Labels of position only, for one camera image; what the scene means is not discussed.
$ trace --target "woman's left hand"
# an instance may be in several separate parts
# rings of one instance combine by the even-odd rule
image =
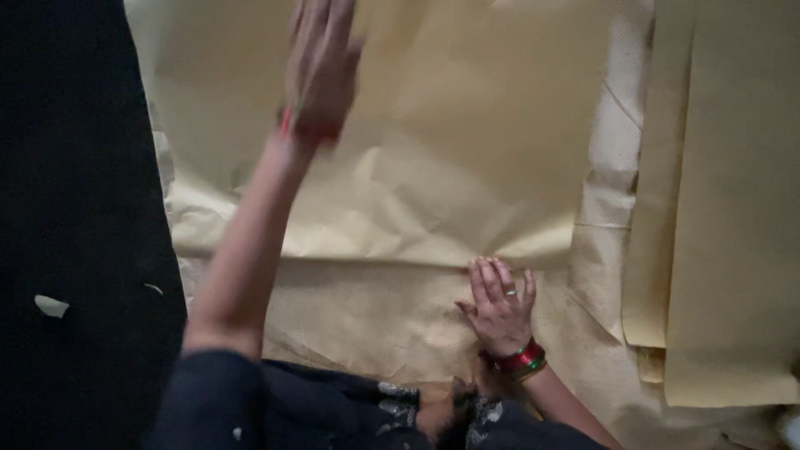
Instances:
[[[525,269],[525,290],[517,293],[508,266],[497,258],[470,261],[470,286],[475,303],[458,301],[481,345],[505,358],[530,341],[530,313],[536,300],[533,272]]]

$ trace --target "hand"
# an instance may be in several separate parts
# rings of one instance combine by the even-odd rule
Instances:
[[[285,90],[295,137],[335,138],[344,126],[362,51],[350,41],[354,14],[355,0],[298,0]]]
[[[458,301],[456,305],[492,356],[513,355],[530,341],[530,313],[536,300],[536,282],[525,269],[525,291],[517,295],[511,271],[500,259],[478,258],[470,261],[470,286],[475,303]]]

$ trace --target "bracelet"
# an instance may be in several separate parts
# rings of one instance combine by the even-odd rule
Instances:
[[[292,110],[292,106],[286,106],[285,108],[283,108],[283,110],[280,112],[279,120],[280,120],[280,136],[284,139],[288,138],[289,135],[292,132],[294,132],[298,136],[309,139],[311,142],[315,142],[317,144],[324,142],[336,143],[339,140],[339,137],[342,133],[341,130],[335,127],[327,127],[325,129],[322,129],[321,131],[316,131],[316,132],[309,132],[308,130],[302,130],[296,128],[294,111]]]
[[[545,349],[536,344],[534,338],[530,338],[525,347],[505,358],[496,358],[481,350],[481,356],[494,364],[495,369],[518,381],[527,380],[542,370],[547,365],[545,355]]]

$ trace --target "person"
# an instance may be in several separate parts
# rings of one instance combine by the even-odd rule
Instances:
[[[474,302],[459,301],[486,352],[478,382],[455,378],[427,400],[340,372],[261,360],[266,309],[294,197],[321,145],[334,143],[355,95],[362,51],[355,0],[300,1],[290,33],[286,105],[195,297],[182,355],[147,448],[621,448],[531,338],[536,284],[516,292],[499,259],[470,262]],[[545,419],[504,400],[492,368],[520,380]]]

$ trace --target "black fabric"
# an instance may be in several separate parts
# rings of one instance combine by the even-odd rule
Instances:
[[[0,448],[137,448],[186,309],[122,2],[2,1],[0,65]]]
[[[607,450],[569,425],[536,420],[513,400],[478,407],[467,441],[469,450]]]
[[[414,414],[389,411],[388,399],[418,406],[418,392],[387,395],[378,382],[341,372],[278,361],[259,366],[228,351],[199,352],[176,363],[147,448],[430,448]],[[604,448],[572,427],[537,421],[514,401],[498,406],[482,400],[467,443],[474,450]]]

